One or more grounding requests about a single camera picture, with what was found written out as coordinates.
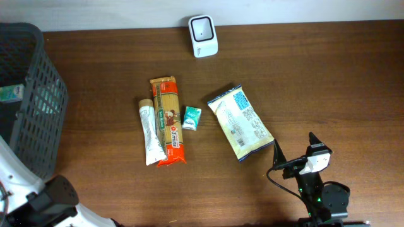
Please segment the white tube with tan cap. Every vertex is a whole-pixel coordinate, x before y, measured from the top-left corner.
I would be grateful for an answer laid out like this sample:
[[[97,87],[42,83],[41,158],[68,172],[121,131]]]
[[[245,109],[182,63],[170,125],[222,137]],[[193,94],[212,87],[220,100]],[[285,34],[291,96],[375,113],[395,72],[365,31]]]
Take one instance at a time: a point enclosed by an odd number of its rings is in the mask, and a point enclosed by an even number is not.
[[[151,99],[142,99],[138,103],[141,125],[145,137],[146,165],[149,166],[166,159],[156,132],[155,110]]]

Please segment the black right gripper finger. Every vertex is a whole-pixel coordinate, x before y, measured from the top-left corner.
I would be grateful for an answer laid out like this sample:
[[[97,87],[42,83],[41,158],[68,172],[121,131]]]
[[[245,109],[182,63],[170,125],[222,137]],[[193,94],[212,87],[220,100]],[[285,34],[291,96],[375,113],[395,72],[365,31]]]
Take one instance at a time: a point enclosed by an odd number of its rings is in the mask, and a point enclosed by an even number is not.
[[[322,142],[314,135],[313,132],[309,133],[309,143],[311,146],[321,144]]]
[[[278,141],[274,140],[274,154],[273,154],[273,168],[283,168],[286,164],[287,160],[283,154],[283,151],[278,143]]]

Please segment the green packet in basket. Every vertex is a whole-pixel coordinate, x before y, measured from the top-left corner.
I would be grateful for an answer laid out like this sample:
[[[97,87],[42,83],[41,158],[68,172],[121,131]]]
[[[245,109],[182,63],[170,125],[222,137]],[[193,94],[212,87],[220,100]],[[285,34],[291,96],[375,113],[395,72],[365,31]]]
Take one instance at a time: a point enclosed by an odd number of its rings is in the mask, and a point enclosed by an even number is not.
[[[23,100],[25,86],[24,84],[3,86],[0,90],[1,103],[14,103]]]

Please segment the orange spaghetti packet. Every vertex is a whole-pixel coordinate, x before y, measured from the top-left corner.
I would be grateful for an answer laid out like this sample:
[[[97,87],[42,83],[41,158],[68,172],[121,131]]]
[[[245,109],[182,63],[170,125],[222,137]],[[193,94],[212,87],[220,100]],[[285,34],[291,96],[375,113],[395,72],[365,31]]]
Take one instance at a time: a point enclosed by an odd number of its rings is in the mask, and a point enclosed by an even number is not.
[[[166,158],[157,166],[186,163],[177,82],[174,76],[151,79],[157,137]]]

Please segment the white barcode scanner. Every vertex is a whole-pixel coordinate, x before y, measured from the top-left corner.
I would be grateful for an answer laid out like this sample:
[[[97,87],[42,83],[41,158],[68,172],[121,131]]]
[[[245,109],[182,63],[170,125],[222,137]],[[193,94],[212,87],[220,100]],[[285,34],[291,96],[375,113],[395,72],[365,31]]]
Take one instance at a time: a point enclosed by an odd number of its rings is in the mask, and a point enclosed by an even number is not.
[[[189,19],[188,27],[196,58],[209,57],[218,53],[218,39],[211,16],[194,16]]]

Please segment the dark grey plastic basket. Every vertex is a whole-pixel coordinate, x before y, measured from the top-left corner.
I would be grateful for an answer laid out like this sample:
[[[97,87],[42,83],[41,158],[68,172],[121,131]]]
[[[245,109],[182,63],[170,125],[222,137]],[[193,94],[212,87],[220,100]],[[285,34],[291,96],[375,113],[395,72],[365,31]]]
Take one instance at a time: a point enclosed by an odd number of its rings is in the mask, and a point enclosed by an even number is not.
[[[1,24],[1,86],[24,86],[22,100],[1,104],[1,137],[31,172],[48,181],[69,96],[44,45],[33,24]]]

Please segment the yellow white snack bag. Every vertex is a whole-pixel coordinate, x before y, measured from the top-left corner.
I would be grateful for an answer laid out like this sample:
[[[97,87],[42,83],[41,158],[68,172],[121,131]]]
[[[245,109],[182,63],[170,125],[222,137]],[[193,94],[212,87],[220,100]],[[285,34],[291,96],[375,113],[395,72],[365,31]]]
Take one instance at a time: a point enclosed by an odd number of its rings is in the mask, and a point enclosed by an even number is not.
[[[255,112],[240,84],[210,100],[208,106],[239,161],[274,143],[275,138]]]

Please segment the small green tissue pack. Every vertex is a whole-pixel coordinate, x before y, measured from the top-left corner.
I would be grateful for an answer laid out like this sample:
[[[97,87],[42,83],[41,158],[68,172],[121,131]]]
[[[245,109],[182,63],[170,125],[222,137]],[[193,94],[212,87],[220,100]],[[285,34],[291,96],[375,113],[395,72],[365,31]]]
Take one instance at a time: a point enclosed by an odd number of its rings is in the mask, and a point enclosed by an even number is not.
[[[195,107],[186,107],[184,114],[183,129],[196,131],[201,117],[201,109]]]

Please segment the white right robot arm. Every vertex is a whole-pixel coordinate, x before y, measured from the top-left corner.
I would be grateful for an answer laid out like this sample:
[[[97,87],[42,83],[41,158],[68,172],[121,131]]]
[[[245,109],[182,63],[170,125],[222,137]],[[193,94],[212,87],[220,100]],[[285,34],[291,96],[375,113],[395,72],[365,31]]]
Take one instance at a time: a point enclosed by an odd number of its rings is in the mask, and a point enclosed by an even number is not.
[[[309,145],[305,155],[287,160],[278,143],[274,141],[273,166],[266,172],[268,180],[280,189],[303,202],[308,217],[300,218],[293,226],[369,226],[366,222],[349,222],[350,188],[335,181],[324,182],[320,172],[329,167],[332,150],[320,141],[313,132],[309,133]],[[276,183],[270,173],[281,170],[283,179],[294,178],[298,193]]]

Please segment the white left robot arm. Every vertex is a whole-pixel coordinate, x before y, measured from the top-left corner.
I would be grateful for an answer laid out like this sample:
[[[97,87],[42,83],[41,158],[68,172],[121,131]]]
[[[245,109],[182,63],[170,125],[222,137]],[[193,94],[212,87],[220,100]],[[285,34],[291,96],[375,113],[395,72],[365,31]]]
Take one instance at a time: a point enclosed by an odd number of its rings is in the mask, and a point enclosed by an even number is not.
[[[70,182],[58,175],[48,182],[32,173],[1,140],[1,226],[105,226],[103,218],[79,202]]]

